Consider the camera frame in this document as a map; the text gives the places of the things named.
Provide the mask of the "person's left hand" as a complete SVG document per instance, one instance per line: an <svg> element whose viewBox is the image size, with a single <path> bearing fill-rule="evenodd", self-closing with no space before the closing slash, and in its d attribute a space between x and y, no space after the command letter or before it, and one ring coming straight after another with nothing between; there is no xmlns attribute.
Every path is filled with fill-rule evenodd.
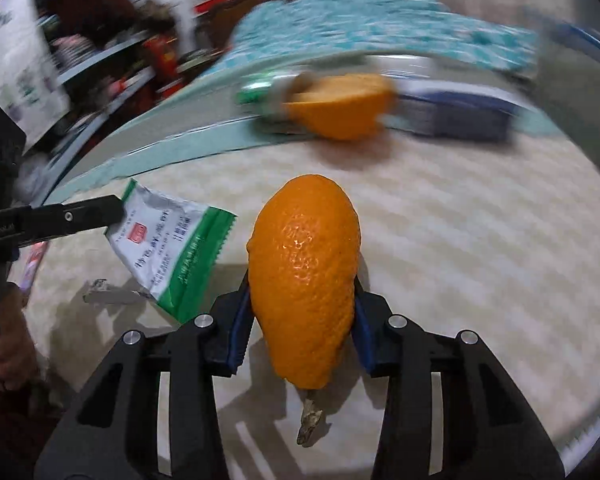
<svg viewBox="0 0 600 480"><path fill-rule="evenodd" d="M15 391L38 374L23 298L20 288L8 282L0 300L0 391Z"/></svg>

